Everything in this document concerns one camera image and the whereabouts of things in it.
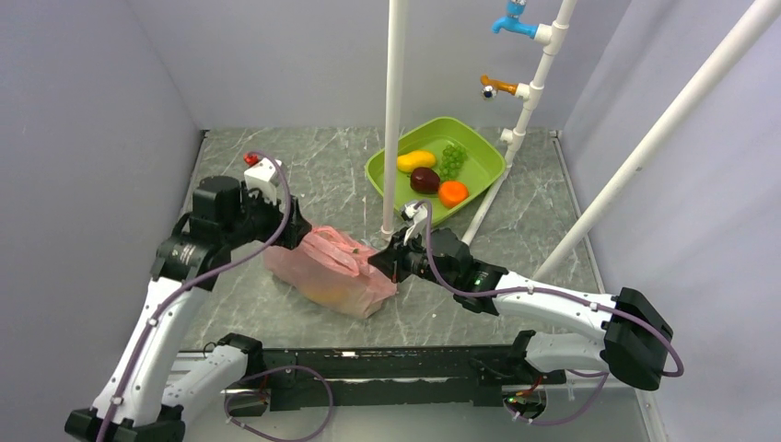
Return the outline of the pink plastic bag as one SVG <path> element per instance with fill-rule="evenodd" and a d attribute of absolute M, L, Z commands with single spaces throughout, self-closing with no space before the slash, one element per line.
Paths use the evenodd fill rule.
<path fill-rule="evenodd" d="M 328 226 L 313 228 L 293 250 L 273 246 L 262 262 L 308 300 L 364 320 L 379 311 L 397 285 L 368 263 L 375 250 Z"/>

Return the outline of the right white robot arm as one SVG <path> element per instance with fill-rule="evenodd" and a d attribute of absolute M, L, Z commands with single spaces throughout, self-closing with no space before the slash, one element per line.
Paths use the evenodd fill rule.
<path fill-rule="evenodd" d="M 682 374 L 666 363 L 680 358 L 671 348 L 673 330 L 647 297 L 625 287 L 617 295 L 587 293 L 531 280 L 474 258 L 448 228 L 429 241 L 401 230 L 368 262 L 393 282 L 415 276 L 447 289 L 464 308 L 494 316 L 528 317 L 565 329 L 563 334 L 522 331 L 507 369 L 529 382 L 559 370 L 605 372 L 646 391 L 663 378 Z"/>

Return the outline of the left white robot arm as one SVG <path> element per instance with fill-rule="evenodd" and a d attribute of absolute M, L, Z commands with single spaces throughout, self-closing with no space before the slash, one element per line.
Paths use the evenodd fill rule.
<path fill-rule="evenodd" d="M 260 242 L 292 250 L 311 226 L 285 181 L 211 176 L 192 208 L 158 247 L 146 298 L 122 356 L 90 406 L 72 411 L 65 432 L 79 441 L 180 441 L 224 388 L 257 384 L 267 368 L 259 340 L 231 333 L 176 382 L 169 372 L 192 320 L 234 250 Z"/>

